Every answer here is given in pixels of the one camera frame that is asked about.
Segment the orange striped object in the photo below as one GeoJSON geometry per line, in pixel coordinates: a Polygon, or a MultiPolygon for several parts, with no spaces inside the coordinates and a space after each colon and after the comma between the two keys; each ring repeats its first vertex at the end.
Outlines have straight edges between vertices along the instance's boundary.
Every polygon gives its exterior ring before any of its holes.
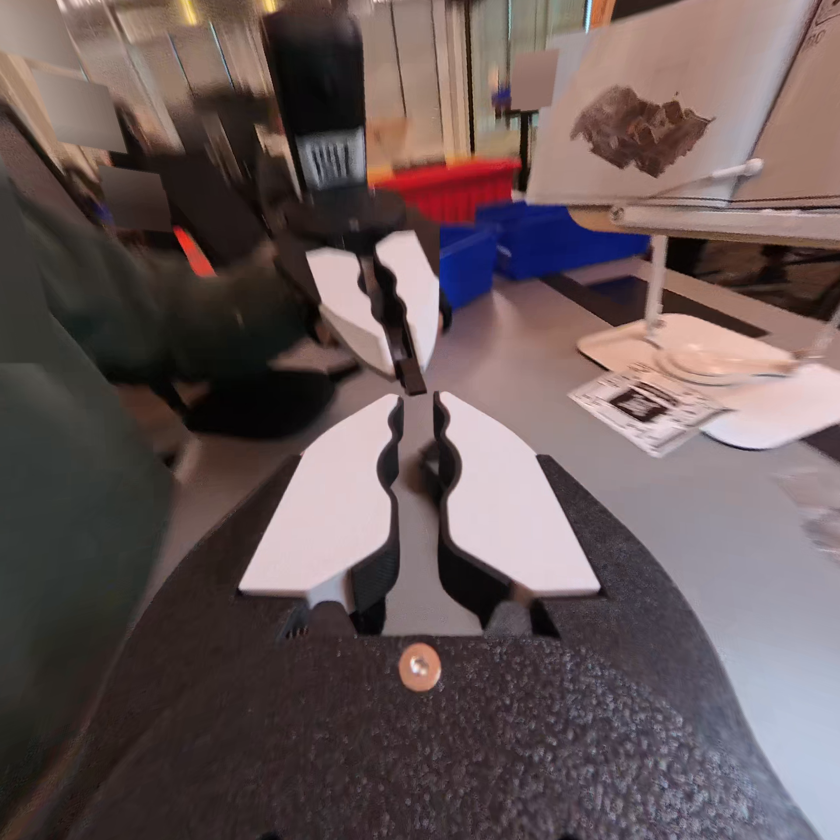
{"type": "Polygon", "coordinates": [[[179,225],[173,225],[172,232],[192,272],[199,277],[215,277],[213,265],[194,237],[179,225]]]}

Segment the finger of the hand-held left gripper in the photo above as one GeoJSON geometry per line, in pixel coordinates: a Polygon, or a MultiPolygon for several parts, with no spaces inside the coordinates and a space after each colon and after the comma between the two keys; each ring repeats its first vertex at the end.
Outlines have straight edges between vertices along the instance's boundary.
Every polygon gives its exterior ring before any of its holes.
{"type": "Polygon", "coordinates": [[[319,314],[331,335],[378,375],[396,377],[385,330],[360,286],[359,258],[349,251],[327,247],[307,252],[307,262],[319,296],[319,314]]]}
{"type": "Polygon", "coordinates": [[[426,372],[438,337],[440,286],[417,233],[402,230],[381,239],[374,263],[412,357],[420,372],[426,372]]]}

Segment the white booklet stand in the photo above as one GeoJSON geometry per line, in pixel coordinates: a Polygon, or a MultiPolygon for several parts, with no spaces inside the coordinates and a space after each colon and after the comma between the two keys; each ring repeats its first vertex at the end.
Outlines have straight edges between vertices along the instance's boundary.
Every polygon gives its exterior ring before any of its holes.
{"type": "Polygon", "coordinates": [[[636,202],[579,212],[584,226],[610,224],[651,234],[644,315],[592,333],[578,351],[607,371],[645,364],[676,385],[689,385],[726,407],[705,426],[718,442],[747,450],[778,448],[838,427],[838,371],[824,360],[837,336],[838,309],[804,350],[779,350],[703,318],[662,312],[667,235],[779,245],[837,246],[838,206],[713,209],[636,202]],[[597,221],[591,215],[601,216],[597,221]]]}

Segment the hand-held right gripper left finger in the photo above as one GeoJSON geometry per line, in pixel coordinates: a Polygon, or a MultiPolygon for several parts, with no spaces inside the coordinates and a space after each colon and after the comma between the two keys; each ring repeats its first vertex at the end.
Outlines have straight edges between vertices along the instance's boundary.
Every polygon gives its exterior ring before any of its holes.
{"type": "Polygon", "coordinates": [[[387,394],[331,426],[295,463],[238,592],[341,604],[381,604],[400,570],[397,501],[404,400],[387,394]]]}

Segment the lego instruction booklet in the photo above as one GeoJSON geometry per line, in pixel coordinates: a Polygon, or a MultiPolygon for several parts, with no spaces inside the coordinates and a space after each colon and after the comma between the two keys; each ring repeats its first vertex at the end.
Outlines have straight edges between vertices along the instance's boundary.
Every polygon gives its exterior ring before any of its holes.
{"type": "Polygon", "coordinates": [[[838,207],[838,2],[692,1],[579,41],[531,204],[838,207]]]}

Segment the red storage bin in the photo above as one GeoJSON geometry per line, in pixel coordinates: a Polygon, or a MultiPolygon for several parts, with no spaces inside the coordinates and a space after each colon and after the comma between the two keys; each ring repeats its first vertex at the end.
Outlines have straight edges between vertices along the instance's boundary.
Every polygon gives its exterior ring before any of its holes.
{"type": "Polygon", "coordinates": [[[471,223],[478,208],[511,200],[520,170],[515,158],[472,157],[372,175],[371,185],[436,223],[471,223]]]}

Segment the sticker sheet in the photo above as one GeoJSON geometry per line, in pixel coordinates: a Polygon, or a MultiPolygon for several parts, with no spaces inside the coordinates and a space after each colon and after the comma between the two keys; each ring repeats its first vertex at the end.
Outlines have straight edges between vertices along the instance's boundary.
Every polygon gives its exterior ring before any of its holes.
{"type": "Polygon", "coordinates": [[[645,364],[606,371],[569,392],[586,412],[661,458],[730,410],[713,396],[645,364]]]}

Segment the clear lego windshield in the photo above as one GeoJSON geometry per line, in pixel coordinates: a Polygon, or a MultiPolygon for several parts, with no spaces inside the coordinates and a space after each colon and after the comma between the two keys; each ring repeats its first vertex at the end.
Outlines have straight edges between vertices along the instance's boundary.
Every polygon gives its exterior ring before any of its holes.
{"type": "Polygon", "coordinates": [[[839,478],[825,468],[774,477],[794,504],[802,530],[816,549],[839,562],[839,478]]]}

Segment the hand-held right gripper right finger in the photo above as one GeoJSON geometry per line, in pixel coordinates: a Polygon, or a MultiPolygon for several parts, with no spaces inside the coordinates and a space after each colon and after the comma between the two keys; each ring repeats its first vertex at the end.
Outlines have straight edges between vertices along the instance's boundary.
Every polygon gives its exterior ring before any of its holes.
{"type": "Polygon", "coordinates": [[[434,463],[438,577],[483,630],[504,604],[531,624],[546,601],[601,593],[538,454],[507,426],[436,392],[434,463]]]}

